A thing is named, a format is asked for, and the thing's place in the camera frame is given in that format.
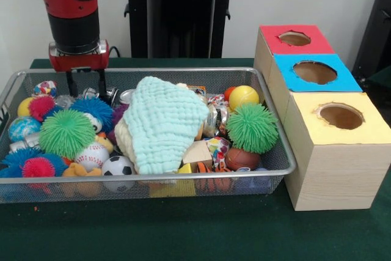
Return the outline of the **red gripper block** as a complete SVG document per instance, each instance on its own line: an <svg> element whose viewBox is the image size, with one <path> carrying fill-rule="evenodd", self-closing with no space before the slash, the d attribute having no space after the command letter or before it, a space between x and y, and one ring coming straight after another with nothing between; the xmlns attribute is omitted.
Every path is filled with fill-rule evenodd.
<svg viewBox="0 0 391 261"><path fill-rule="evenodd" d="M106 77L104 69L109 62L109 45L107 40L99 40L98 46L86 54L66 54L59 51L54 42L49 43L49 60L56 72L66 72L67 84L71 96L78 96L78 86L73 79L72 69L91 68L97 70L98 93L101 99L107 99Z"/></svg>

